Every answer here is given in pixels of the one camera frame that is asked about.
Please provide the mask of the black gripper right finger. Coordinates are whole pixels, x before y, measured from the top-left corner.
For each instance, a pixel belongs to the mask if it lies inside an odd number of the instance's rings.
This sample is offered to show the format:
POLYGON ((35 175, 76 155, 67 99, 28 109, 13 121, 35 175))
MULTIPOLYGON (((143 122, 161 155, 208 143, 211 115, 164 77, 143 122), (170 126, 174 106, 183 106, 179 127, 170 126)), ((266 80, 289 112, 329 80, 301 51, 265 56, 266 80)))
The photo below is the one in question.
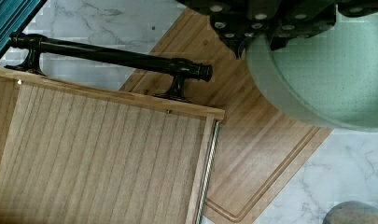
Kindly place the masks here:
POLYGON ((294 38, 326 32, 337 22, 337 13, 348 18, 378 13, 378 0, 282 0, 271 19, 271 50, 284 48, 294 38))

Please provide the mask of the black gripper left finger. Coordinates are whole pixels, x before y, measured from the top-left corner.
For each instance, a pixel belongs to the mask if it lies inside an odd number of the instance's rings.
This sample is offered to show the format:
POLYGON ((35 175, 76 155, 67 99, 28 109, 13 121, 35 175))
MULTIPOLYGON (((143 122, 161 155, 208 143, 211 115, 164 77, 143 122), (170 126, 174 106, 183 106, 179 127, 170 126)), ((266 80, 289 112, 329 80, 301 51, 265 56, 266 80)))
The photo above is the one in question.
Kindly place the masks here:
POLYGON ((273 0, 176 0, 209 17, 219 39, 242 58, 252 38, 267 30, 273 18, 273 0))

